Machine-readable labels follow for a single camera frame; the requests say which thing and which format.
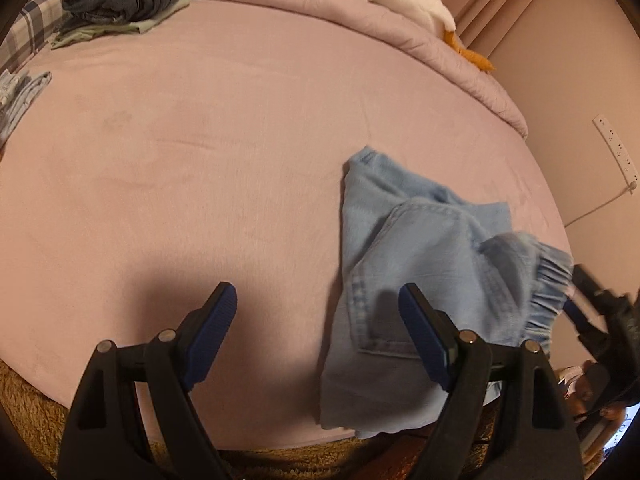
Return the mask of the light blue denim pants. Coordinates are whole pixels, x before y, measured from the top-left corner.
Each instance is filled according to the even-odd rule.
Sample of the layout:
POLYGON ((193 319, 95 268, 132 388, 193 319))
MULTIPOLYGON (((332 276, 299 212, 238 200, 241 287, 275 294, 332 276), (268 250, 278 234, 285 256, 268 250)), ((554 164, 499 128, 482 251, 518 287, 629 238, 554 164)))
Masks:
POLYGON ((455 326, 491 344, 548 348, 572 270, 567 252, 514 231, 506 204, 466 202, 364 148, 345 177, 343 290, 321 376, 321 426, 370 438, 437 419, 446 392, 402 322, 402 286, 415 284, 455 326))

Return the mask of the pink duvet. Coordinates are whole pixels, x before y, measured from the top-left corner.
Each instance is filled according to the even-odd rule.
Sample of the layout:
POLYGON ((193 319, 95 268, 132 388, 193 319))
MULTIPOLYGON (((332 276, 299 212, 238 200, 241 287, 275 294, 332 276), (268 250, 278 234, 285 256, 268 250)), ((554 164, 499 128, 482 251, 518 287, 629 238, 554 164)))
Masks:
POLYGON ((144 35, 34 59, 45 110, 103 133, 261 148, 394 148, 435 134, 525 138, 503 86, 401 15, 361 0, 190 0, 144 35))

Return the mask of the small light blue garment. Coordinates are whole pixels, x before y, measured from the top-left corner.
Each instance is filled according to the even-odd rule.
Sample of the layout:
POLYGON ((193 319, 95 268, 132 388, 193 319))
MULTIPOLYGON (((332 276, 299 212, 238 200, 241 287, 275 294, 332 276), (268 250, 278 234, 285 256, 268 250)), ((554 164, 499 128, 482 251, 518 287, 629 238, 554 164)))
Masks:
POLYGON ((1 148, 4 148, 6 141, 29 110, 32 102, 50 84, 51 79, 50 72, 35 76, 32 76, 28 70, 22 70, 19 73, 4 70, 1 73, 1 148))

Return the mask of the pink bed sheet mattress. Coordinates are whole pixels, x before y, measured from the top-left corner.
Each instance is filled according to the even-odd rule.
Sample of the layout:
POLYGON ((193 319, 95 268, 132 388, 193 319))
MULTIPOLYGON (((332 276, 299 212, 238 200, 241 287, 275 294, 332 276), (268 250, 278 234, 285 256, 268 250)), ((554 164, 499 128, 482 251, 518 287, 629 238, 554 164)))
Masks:
POLYGON ((96 344, 140 344, 232 283, 193 401, 218 448, 346 437, 317 422, 340 294, 341 180, 365 146, 514 226, 568 240, 513 104, 327 21, 217 0, 141 36, 43 50, 51 83, 1 163, 1 356, 70 404, 96 344))

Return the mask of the plaid pillow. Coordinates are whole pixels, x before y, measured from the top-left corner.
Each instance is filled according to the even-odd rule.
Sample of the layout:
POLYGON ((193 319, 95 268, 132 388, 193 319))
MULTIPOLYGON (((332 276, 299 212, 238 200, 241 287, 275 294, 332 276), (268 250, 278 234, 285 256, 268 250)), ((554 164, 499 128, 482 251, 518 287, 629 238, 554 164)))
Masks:
POLYGON ((47 43, 63 19, 63 0, 28 0, 1 45, 1 70, 15 73, 47 43))

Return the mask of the white wall power strip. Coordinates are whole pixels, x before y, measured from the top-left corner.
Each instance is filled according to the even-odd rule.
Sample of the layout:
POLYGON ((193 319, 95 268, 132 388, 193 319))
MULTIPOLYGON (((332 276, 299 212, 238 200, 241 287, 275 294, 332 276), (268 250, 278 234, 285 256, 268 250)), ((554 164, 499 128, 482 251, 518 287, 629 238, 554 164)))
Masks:
POLYGON ((614 157, 618 168, 620 168, 629 192, 633 193, 639 187, 639 171, 629 155, 625 144, 623 144, 615 128, 604 115, 599 114, 593 118, 592 123, 599 131, 603 141, 614 157))

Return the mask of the folded light green garment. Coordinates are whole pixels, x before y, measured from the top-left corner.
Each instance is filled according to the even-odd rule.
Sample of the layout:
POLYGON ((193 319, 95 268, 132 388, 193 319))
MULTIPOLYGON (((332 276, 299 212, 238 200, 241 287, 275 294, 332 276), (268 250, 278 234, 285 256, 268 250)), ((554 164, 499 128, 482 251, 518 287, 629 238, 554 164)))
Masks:
POLYGON ((178 0, 176 3, 168 6, 166 10, 157 13, 152 18, 138 22, 129 22, 124 24, 80 24, 73 23, 73 20, 69 18, 54 35, 50 41, 52 50, 67 47, 71 44, 78 44, 78 42, 90 41, 102 36, 108 35, 130 35, 130 34, 145 34, 161 22, 167 20, 177 12, 190 6, 190 0, 178 0))

